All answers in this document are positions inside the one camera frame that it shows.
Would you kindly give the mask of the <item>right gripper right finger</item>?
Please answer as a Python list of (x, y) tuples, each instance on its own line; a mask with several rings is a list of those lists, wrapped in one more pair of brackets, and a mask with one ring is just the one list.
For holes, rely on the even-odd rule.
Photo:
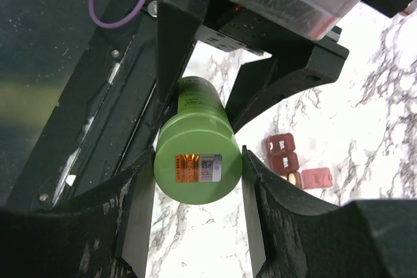
[(336, 206), (242, 150), (242, 191), (255, 277), (415, 277), (416, 201)]

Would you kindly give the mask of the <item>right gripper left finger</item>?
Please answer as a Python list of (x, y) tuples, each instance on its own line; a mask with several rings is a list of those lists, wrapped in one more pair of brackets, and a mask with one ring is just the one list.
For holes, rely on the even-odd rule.
[(144, 277), (155, 181), (149, 147), (51, 210), (1, 211), (2, 277)]

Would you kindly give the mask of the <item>green pill bottle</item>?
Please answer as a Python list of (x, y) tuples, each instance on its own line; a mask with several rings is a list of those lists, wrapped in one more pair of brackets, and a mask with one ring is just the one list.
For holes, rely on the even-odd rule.
[(216, 88), (180, 79), (161, 116), (154, 159), (159, 188), (175, 201), (200, 205), (228, 195), (242, 175), (242, 155)]

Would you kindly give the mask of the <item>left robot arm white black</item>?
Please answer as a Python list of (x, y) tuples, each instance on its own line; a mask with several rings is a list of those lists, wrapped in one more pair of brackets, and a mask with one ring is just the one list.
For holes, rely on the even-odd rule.
[(391, 18), (414, 0), (158, 0), (155, 118), (163, 121), (198, 31), (224, 51), (267, 52), (244, 64), (226, 105), (234, 130), (278, 102), (335, 82), (349, 54), (328, 37), (356, 4)]

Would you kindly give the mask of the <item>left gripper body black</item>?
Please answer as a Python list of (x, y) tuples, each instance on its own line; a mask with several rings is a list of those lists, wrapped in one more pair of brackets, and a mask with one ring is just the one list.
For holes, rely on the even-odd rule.
[[(338, 33), (339, 28), (333, 26), (329, 32)], [(224, 51), (246, 48), (268, 53), (310, 45), (331, 48), (338, 44), (326, 35), (320, 40), (304, 38), (229, 0), (209, 0), (205, 19), (195, 34), (196, 39)]]

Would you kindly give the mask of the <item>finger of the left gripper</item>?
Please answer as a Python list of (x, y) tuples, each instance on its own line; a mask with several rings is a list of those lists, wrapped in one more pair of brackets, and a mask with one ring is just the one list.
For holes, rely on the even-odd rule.
[(157, 0), (156, 90), (158, 105), (169, 101), (193, 50), (209, 0)]
[(338, 44), (310, 45), (243, 64), (225, 108), (233, 131), (290, 96), (336, 82), (348, 55)]

